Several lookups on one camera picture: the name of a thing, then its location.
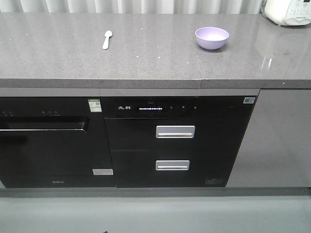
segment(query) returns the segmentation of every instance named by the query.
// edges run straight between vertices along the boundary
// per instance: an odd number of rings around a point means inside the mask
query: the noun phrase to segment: floor
[[[310,233],[311,196],[0,198],[1,233]]]

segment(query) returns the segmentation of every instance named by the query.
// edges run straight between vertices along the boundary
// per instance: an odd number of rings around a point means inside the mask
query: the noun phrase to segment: white sticker
[[[245,97],[243,103],[254,103],[256,97]]]
[[[102,112],[102,106],[101,106],[101,100],[95,99],[95,100],[88,100],[89,109],[91,113],[101,113]]]
[[[113,176],[113,169],[93,169],[94,176]]]

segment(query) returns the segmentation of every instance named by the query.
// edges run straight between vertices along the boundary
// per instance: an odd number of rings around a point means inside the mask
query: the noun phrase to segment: black dishwasher
[[[224,187],[255,99],[102,98],[117,187]]]
[[[0,98],[6,187],[115,186],[99,99]]]

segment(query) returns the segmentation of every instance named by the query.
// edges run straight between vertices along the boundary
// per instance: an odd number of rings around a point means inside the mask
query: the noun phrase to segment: white curtain
[[[1,12],[258,14],[262,0],[0,0]]]

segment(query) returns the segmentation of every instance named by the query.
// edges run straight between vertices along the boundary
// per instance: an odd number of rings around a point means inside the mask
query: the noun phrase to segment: gray cabinet panel
[[[311,90],[263,90],[227,187],[311,186]]]
[[[0,188],[5,188],[4,185],[0,181]]]

